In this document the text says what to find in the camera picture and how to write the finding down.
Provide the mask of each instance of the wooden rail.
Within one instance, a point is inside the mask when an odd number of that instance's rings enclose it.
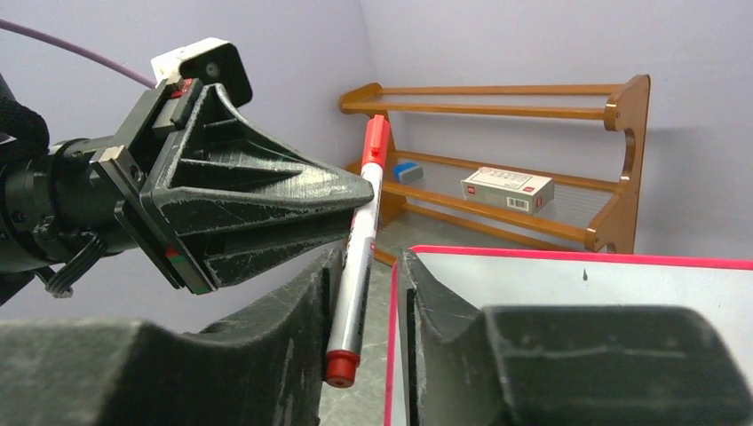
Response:
[[[585,228],[572,226],[537,216],[498,209],[485,204],[466,201],[443,193],[433,193],[410,185],[401,185],[389,179],[384,182],[383,203],[381,208],[383,224],[388,224],[403,211],[412,211],[427,217],[454,223],[455,225],[493,234],[513,241],[524,241],[537,249],[562,249],[562,246],[550,242],[533,240],[517,235],[512,238],[507,231],[477,224],[466,219],[452,217],[407,203],[407,199],[426,201],[431,204],[471,213],[509,225],[526,228],[541,235],[549,235],[567,241],[577,241],[584,249],[600,251],[606,248],[615,253],[633,253],[638,217],[638,200],[640,196],[640,179],[646,142],[646,121],[651,80],[648,75],[636,75],[624,84],[562,84],[562,85],[506,85],[506,86],[452,86],[452,87],[393,87],[383,88],[378,83],[367,84],[354,91],[347,92],[339,100],[340,111],[344,114],[384,114],[390,111],[431,114],[483,114],[507,115],[518,117],[557,118],[576,120],[599,120],[609,131],[621,131],[625,134],[625,158],[622,172],[614,182],[586,177],[570,176],[546,171],[528,170],[511,166],[498,166],[484,162],[441,157],[433,154],[398,151],[391,139],[389,157],[391,164],[397,159],[410,159],[466,168],[469,175],[480,167],[494,167],[554,179],[556,185],[570,185],[592,191],[611,193],[604,207],[591,218]],[[473,103],[432,103],[402,102],[384,99],[391,96],[488,96],[488,95],[534,95],[534,96],[602,96],[606,97],[602,108],[571,106],[510,106],[478,105]],[[358,163],[349,170],[358,172]],[[384,252],[383,259],[389,258]]]

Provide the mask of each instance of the marker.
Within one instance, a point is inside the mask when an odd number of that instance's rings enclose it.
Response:
[[[383,115],[375,115],[366,127],[366,143],[361,163],[361,177],[370,182],[374,189],[374,199],[356,209],[353,214],[327,346],[325,378],[330,386],[336,388],[353,386],[355,370],[361,363],[363,322],[366,319],[366,299],[371,263],[374,260],[379,200],[382,195],[389,138],[390,123]]]

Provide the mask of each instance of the white table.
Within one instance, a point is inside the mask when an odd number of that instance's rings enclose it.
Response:
[[[476,307],[489,304],[662,304],[692,308],[753,378],[753,261],[416,246],[434,277]],[[384,425],[406,424],[397,266],[392,269]]]

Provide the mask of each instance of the white camera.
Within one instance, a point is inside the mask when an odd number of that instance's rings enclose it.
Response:
[[[176,82],[180,78],[198,78],[204,84],[222,83],[233,105],[240,107],[253,97],[251,83],[243,68],[241,55],[231,43],[205,38],[152,59],[157,82]]]

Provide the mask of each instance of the wall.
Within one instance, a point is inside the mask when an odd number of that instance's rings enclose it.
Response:
[[[208,36],[241,52],[255,98],[242,112],[304,154],[344,166],[361,150],[365,119],[337,111],[337,96],[375,79],[357,0],[325,4],[137,0],[3,1],[0,16],[79,43],[151,75],[149,60]],[[143,88],[88,60],[0,32],[0,70],[19,102],[48,122],[53,141],[115,132]],[[35,281],[0,309],[0,319],[91,315],[145,318],[198,330],[295,276],[316,253],[252,282],[208,296],[174,291],[138,250],[101,261],[52,300]]]
[[[753,59],[744,53],[753,3],[361,5],[384,85],[620,83],[650,74],[637,251],[753,256]],[[616,179],[624,153],[624,139],[598,123],[405,114],[394,127],[403,148],[591,178]]]

